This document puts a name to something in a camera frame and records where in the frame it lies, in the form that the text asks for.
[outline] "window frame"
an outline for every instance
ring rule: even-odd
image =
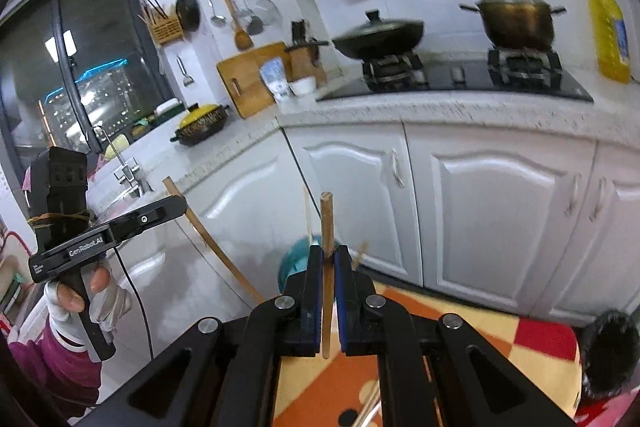
[[[20,17],[21,10],[27,6],[33,0],[27,1],[23,6],[20,6],[14,13],[12,13],[8,19],[13,17]],[[62,74],[63,87],[71,107],[76,116],[76,120],[80,125],[81,132],[87,138],[87,144],[89,145],[90,152],[87,153],[89,164],[95,164],[99,154],[104,153],[108,143],[98,140],[94,130],[92,129],[87,112],[80,100],[80,94],[78,85],[74,81],[73,72],[71,69],[70,57],[66,54],[66,46],[63,41],[63,18],[61,14],[60,0],[48,0],[48,4],[52,14],[51,29],[54,36],[54,42],[56,45],[56,51],[58,52],[58,66],[60,67],[60,73]],[[148,27],[143,22],[142,17],[142,5],[140,0],[126,0],[126,7],[129,16],[131,18],[136,38],[140,42],[142,48],[143,58],[145,60],[148,71],[150,72],[151,81],[158,88],[162,98],[169,100],[175,96],[169,80],[160,72],[160,62],[158,51],[151,38]],[[126,134],[128,130],[133,126],[133,123],[128,124],[124,130]],[[8,121],[6,119],[5,104],[3,100],[2,91],[0,90],[0,132],[3,137],[8,137],[4,140],[5,147],[7,149],[8,156],[11,160],[14,172],[18,176],[18,179],[24,179],[26,169],[22,166],[20,161],[20,155],[18,154],[17,147],[15,146],[12,134],[9,131]]]

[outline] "gas stove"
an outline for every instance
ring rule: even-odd
[[[591,95],[563,70],[558,54],[492,48],[487,60],[460,60],[424,67],[415,54],[363,64],[356,78],[320,100],[414,91],[500,91],[571,98],[593,103]]]

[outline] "yellow pot lid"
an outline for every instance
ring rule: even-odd
[[[202,107],[194,109],[187,116],[182,118],[182,120],[180,120],[180,125],[178,126],[178,129],[184,129],[190,123],[195,122],[198,118],[201,118],[201,117],[205,116],[207,113],[210,113],[211,111],[216,110],[218,107],[219,106],[216,105],[216,104],[207,103],[207,104],[203,105]]]

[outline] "hand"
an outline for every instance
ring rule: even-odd
[[[92,322],[100,324],[102,331],[113,331],[118,320],[131,309],[130,293],[117,285],[105,259],[100,260],[89,286],[94,294],[89,306],[89,317]],[[49,309],[49,324],[55,338],[70,351],[85,351],[84,331],[79,330],[70,313],[83,311],[84,300],[58,281],[46,284],[44,296]]]

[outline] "white glove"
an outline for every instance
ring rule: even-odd
[[[100,259],[99,266],[111,274],[111,267],[106,259]],[[72,312],[63,307],[58,297],[58,281],[49,281],[44,288],[44,296],[49,310],[49,325],[56,340],[75,353],[82,353],[87,348],[84,345],[84,331],[74,324]],[[102,331],[113,331],[120,318],[131,309],[131,294],[118,286],[113,277],[109,277],[106,288],[98,292],[89,306],[89,317],[92,322],[100,324]]]

